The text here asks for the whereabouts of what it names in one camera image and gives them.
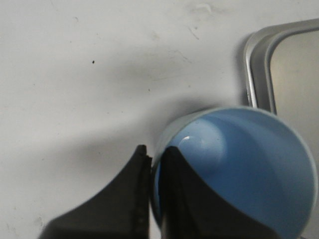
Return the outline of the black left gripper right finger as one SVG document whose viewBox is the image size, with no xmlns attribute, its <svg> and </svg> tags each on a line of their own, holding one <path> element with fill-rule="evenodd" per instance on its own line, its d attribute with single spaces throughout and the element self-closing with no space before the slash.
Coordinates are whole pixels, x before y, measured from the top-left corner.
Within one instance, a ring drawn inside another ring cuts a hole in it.
<svg viewBox="0 0 319 239">
<path fill-rule="evenodd" d="M 164 239 L 279 238 L 209 188 L 174 146 L 161 157 L 159 205 Z"/>
</svg>

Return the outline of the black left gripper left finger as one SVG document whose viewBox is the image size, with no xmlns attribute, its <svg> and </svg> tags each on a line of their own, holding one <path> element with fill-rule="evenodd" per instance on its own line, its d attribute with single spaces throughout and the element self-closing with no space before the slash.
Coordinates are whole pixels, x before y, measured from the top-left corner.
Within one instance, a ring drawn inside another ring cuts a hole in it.
<svg viewBox="0 0 319 239">
<path fill-rule="evenodd" d="M 97 195 L 51 220 L 41 239 L 147 239 L 152 159 L 138 145 L 120 173 Z"/>
</svg>

